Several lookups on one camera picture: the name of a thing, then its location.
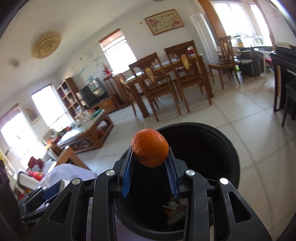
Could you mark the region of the gold ceiling lamp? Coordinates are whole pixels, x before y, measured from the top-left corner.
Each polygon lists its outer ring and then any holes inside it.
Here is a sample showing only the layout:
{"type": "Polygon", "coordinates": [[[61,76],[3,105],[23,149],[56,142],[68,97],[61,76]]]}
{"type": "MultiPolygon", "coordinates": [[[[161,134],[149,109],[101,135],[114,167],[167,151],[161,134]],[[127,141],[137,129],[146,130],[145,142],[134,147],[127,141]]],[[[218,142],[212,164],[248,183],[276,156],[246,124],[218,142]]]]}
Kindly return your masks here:
{"type": "Polygon", "coordinates": [[[61,43],[62,37],[57,32],[52,32],[38,39],[31,48],[31,55],[35,59],[45,59],[53,54],[61,43]]]}

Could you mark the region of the framed floral picture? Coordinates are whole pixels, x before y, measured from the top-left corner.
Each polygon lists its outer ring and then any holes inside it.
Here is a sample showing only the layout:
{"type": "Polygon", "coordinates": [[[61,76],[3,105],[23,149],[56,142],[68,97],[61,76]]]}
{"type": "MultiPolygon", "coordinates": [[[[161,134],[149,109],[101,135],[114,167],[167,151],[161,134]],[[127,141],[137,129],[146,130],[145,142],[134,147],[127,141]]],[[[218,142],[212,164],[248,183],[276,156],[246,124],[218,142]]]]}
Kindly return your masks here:
{"type": "Polygon", "coordinates": [[[175,9],[163,11],[144,19],[154,36],[184,27],[175,9]]]}

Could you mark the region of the wooden sofa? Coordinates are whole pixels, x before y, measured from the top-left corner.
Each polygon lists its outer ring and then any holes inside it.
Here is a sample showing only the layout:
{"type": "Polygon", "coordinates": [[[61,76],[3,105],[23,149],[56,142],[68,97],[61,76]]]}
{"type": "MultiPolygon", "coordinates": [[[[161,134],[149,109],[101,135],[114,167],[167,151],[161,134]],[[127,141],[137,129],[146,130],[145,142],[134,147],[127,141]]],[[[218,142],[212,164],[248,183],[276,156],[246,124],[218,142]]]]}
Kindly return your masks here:
{"type": "Polygon", "coordinates": [[[61,164],[73,164],[75,166],[90,170],[90,168],[74,153],[70,146],[61,152],[56,161],[46,161],[31,157],[26,171],[18,172],[17,184],[25,193],[30,193],[38,187],[39,181],[31,177],[27,171],[37,171],[44,174],[50,173],[56,166],[61,164]]]}

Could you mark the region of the purple floral tablecloth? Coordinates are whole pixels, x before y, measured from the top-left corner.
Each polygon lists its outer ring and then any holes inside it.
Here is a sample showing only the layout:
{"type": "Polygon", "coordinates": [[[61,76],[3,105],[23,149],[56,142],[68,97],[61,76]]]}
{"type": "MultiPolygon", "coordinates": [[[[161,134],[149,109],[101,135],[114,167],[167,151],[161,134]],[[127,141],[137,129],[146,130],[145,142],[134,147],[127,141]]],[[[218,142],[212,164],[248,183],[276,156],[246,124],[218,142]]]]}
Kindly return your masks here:
{"type": "Polygon", "coordinates": [[[75,166],[73,164],[61,164],[56,166],[50,173],[47,173],[38,186],[51,187],[62,179],[71,181],[74,178],[80,178],[82,181],[94,179],[97,174],[91,170],[75,166]]]}

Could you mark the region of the wooden dining table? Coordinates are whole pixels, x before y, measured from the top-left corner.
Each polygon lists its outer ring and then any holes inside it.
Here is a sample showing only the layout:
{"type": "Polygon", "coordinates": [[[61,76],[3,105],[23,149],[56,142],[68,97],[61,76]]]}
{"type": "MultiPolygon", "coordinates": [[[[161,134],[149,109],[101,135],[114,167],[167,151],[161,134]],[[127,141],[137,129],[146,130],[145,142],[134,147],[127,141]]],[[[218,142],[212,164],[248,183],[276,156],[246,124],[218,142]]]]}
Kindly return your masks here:
{"type": "Polygon", "coordinates": [[[214,96],[204,59],[200,53],[176,52],[170,54],[167,65],[160,62],[157,53],[152,53],[129,67],[133,77],[126,80],[126,84],[130,88],[130,92],[144,118],[147,118],[149,113],[135,88],[137,83],[147,98],[156,121],[159,121],[156,113],[158,105],[153,102],[158,97],[170,93],[173,96],[178,113],[181,114],[178,105],[179,99],[189,109],[184,88],[192,85],[199,85],[200,88],[204,87],[209,103],[211,103],[211,98],[214,96]]]}

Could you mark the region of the wooden dining chair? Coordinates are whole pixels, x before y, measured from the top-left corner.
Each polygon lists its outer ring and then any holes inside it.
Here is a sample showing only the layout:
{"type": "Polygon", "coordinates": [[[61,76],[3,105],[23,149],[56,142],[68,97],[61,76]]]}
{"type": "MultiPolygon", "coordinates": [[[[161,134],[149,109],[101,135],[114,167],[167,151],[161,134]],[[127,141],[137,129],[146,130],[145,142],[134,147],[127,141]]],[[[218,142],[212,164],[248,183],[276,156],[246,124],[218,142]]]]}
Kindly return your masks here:
{"type": "Polygon", "coordinates": [[[165,68],[160,62],[156,52],[143,57],[129,65],[129,68],[138,81],[144,96],[149,102],[156,121],[159,121],[156,110],[159,109],[156,99],[171,94],[178,114],[181,114],[177,93],[165,68]]]}
{"type": "Polygon", "coordinates": [[[193,40],[183,42],[164,49],[170,62],[170,68],[174,73],[174,84],[177,92],[184,102],[188,112],[189,105],[184,89],[198,85],[199,90],[206,93],[208,103],[211,105],[213,97],[210,81],[202,54],[198,53],[193,40]]]}
{"type": "Polygon", "coordinates": [[[137,116],[137,112],[134,106],[134,98],[130,91],[130,88],[128,87],[128,84],[126,83],[125,76],[122,73],[119,73],[117,75],[113,75],[113,78],[121,94],[128,100],[129,104],[132,106],[134,115],[137,116]]]}

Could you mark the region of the tall wooden plant stand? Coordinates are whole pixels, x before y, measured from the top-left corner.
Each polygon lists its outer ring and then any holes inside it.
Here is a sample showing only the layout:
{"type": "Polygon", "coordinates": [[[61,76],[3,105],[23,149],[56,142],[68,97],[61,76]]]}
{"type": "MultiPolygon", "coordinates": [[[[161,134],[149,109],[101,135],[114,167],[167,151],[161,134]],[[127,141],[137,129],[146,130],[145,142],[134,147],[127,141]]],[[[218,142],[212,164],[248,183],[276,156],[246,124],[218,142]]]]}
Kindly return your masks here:
{"type": "Polygon", "coordinates": [[[117,82],[113,78],[114,75],[110,73],[103,78],[103,83],[114,102],[117,109],[123,109],[130,105],[126,97],[121,93],[121,88],[118,87],[117,82]]]}

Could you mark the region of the wooden coffee table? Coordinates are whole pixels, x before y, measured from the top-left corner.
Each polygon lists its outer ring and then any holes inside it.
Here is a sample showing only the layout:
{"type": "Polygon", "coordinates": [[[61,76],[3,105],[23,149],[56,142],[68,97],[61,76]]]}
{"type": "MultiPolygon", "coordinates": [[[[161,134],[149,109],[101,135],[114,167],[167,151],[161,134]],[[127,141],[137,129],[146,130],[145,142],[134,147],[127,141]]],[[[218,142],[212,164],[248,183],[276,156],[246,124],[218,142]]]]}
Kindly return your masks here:
{"type": "Polygon", "coordinates": [[[98,116],[67,131],[57,143],[52,141],[48,147],[58,154],[67,146],[71,147],[75,154],[101,149],[113,127],[113,121],[105,110],[102,110],[98,116]]]}

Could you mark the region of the red cushion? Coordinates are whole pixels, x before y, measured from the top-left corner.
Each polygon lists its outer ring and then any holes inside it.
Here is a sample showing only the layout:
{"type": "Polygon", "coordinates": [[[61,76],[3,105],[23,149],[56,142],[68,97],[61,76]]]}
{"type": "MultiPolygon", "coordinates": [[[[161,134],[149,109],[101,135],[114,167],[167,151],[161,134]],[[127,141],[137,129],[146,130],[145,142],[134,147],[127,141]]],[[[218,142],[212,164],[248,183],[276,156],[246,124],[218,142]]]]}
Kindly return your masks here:
{"type": "Polygon", "coordinates": [[[41,180],[44,178],[44,176],[45,176],[44,173],[42,173],[42,172],[37,172],[37,171],[27,171],[27,173],[28,173],[31,177],[35,178],[37,181],[41,181],[41,180]]]}

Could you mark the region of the black flat television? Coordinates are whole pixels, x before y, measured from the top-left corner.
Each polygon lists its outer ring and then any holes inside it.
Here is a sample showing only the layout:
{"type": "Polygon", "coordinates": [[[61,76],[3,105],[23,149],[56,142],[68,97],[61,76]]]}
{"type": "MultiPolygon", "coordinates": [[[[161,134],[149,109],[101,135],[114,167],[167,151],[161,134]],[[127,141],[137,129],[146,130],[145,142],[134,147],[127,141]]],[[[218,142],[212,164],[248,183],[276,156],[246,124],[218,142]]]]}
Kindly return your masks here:
{"type": "Polygon", "coordinates": [[[109,97],[106,88],[98,78],[92,80],[89,84],[82,88],[79,93],[86,104],[86,108],[90,108],[103,99],[109,97]]]}

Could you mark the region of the framed sunflower picture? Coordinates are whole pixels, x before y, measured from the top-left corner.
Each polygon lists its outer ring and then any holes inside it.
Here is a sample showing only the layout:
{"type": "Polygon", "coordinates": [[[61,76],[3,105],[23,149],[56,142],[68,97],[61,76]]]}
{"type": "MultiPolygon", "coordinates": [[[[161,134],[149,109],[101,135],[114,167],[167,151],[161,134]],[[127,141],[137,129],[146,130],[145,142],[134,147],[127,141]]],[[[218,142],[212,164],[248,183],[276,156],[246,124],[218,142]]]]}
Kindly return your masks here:
{"type": "Polygon", "coordinates": [[[29,118],[31,124],[36,123],[41,118],[41,115],[38,109],[36,108],[34,102],[28,103],[26,106],[23,107],[23,110],[29,118]]]}

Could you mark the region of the orange mandarin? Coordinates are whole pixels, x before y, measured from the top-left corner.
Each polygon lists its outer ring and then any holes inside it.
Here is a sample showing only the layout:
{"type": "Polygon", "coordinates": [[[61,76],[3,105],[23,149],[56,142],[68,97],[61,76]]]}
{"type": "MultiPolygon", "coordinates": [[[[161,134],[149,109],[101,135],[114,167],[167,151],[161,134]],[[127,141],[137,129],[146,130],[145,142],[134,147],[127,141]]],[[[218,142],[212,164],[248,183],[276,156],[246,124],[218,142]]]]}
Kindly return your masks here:
{"type": "Polygon", "coordinates": [[[169,153],[166,139],[158,131],[150,128],[137,132],[132,139],[131,147],[136,159],[149,168],[160,166],[169,153]]]}

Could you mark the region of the wooden bookshelf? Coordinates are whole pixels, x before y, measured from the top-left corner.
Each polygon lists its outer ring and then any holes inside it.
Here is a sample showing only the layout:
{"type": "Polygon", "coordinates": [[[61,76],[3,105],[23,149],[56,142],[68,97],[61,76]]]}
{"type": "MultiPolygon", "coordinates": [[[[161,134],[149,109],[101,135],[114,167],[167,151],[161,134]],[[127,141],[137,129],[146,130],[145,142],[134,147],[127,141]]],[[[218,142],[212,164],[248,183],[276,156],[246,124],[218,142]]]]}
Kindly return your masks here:
{"type": "Polygon", "coordinates": [[[83,109],[83,105],[77,96],[79,90],[73,78],[69,77],[65,79],[65,81],[57,88],[57,93],[69,114],[75,118],[77,110],[83,109]]]}

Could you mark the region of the black trash bin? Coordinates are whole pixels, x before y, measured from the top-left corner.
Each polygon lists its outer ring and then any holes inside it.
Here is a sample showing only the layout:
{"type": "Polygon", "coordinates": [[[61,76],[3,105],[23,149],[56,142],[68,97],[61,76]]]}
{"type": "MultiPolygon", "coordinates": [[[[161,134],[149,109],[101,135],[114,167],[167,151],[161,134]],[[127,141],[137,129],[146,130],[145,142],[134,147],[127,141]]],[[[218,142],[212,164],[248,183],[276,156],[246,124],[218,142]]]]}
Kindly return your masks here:
{"type": "Polygon", "coordinates": [[[136,234],[151,240],[180,240],[184,235],[193,170],[205,183],[220,178],[239,184],[240,163],[234,145],[218,129],[202,123],[177,123],[159,129],[174,154],[179,198],[171,192],[165,163],[149,168],[133,160],[132,180],[126,198],[116,199],[115,214],[136,234]]]}

